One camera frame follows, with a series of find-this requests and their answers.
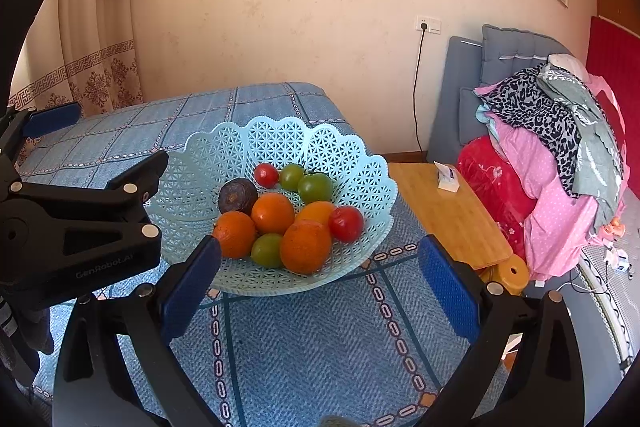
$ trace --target tomato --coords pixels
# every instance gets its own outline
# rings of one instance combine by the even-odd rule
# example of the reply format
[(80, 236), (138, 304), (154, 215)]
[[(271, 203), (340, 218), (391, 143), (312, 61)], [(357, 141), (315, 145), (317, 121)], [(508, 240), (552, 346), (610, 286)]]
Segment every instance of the tomato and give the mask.
[(251, 247), (251, 259), (254, 263), (265, 268), (280, 268), (280, 242), (282, 236), (279, 233), (266, 233), (255, 240)]
[(353, 243), (364, 230), (364, 217), (354, 206), (339, 206), (329, 215), (329, 231), (338, 241)]
[(331, 201), (333, 192), (334, 184), (331, 178), (322, 172), (306, 174), (298, 184), (298, 194), (305, 204), (314, 201)]
[(305, 169), (295, 163), (290, 163), (280, 171), (280, 186), (289, 192), (298, 190), (298, 184), (305, 175)]
[(278, 183), (278, 170), (270, 163), (261, 163), (254, 169), (255, 182), (264, 188), (273, 188)]

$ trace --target blue blanket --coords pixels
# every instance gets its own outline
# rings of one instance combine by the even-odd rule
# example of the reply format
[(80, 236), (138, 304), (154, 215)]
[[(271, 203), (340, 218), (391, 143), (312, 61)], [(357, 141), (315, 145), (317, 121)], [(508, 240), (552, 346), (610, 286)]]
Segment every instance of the blue blanket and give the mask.
[[(180, 149), (196, 131), (257, 115), (297, 116), (353, 133), (316, 86), (262, 84), (150, 102), (94, 116), (45, 137), (22, 165), (23, 179), (104, 187), (160, 148)], [(351, 274), (295, 295), (247, 298), (211, 292), (187, 333), (171, 347), (223, 423), (313, 426), (324, 415), (363, 425), (412, 425), (433, 402), (468, 343), (457, 337), (423, 279), (416, 245), (425, 231), (402, 198), (378, 251)], [(96, 292), (128, 295), (155, 282), (167, 265)], [(35, 394), (50, 402), (60, 342), (73, 303), (52, 309), (56, 351), (41, 355)], [(142, 403), (162, 414), (128, 338), (120, 342)], [(499, 367), (480, 411), (491, 409), (506, 381)]]

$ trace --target gray cloth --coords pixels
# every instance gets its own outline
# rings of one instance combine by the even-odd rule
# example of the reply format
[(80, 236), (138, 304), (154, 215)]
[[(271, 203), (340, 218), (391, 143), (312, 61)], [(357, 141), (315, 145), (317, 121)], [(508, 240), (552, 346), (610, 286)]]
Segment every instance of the gray cloth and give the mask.
[(0, 296), (0, 319), (0, 363), (9, 371), (14, 370), (17, 362), (13, 335), (21, 335), (31, 349), (45, 355), (53, 353), (49, 308), (37, 312), (12, 309)]
[(591, 91), (568, 71), (548, 64), (538, 75), (538, 85), (574, 117), (581, 140), (573, 191), (596, 198), (592, 231), (597, 232), (614, 217), (620, 201), (622, 161), (613, 131)]

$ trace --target wall socket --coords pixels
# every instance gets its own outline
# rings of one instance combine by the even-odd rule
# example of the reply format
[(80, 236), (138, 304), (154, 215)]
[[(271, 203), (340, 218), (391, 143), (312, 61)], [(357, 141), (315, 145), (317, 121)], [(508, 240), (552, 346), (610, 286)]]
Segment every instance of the wall socket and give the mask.
[(418, 15), (415, 19), (415, 29), (419, 32), (422, 31), (422, 23), (425, 23), (427, 25), (427, 33), (434, 33), (436, 35), (440, 34), (440, 29), (442, 28), (442, 21), (440, 19)]
[(422, 31), (422, 28), (420, 27), (422, 25), (422, 23), (425, 23), (427, 25), (427, 31), (429, 31), (429, 18), (425, 17), (424, 15), (418, 15), (415, 19), (415, 29), (418, 30), (419, 32)]

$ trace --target fruit basket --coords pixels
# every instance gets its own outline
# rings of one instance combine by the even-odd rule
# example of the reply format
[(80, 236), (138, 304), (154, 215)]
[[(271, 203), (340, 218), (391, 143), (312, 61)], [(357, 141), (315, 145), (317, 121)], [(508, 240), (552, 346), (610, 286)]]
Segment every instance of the fruit basket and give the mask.
[[(306, 127), (299, 118), (279, 121), (258, 116), (240, 127), (223, 122), (211, 132), (189, 137), (182, 151), (169, 152), (169, 165), (158, 193), (147, 203), (150, 219), (162, 230), (162, 257), (184, 261), (219, 217), (220, 188), (233, 178), (253, 180), (255, 166), (268, 162), (281, 169), (297, 163), (321, 171), (333, 181), (332, 202), (355, 206), (365, 219), (362, 235), (351, 244), (337, 241), (322, 268), (311, 275), (267, 269), (250, 259), (223, 259), (211, 287), (236, 295), (272, 296), (306, 291), (357, 268), (380, 245), (393, 225), (391, 207), (398, 186), (389, 178), (382, 156), (367, 156), (362, 140), (343, 136), (330, 124)], [(296, 211), (303, 203), (279, 185), (258, 193), (280, 192)]]

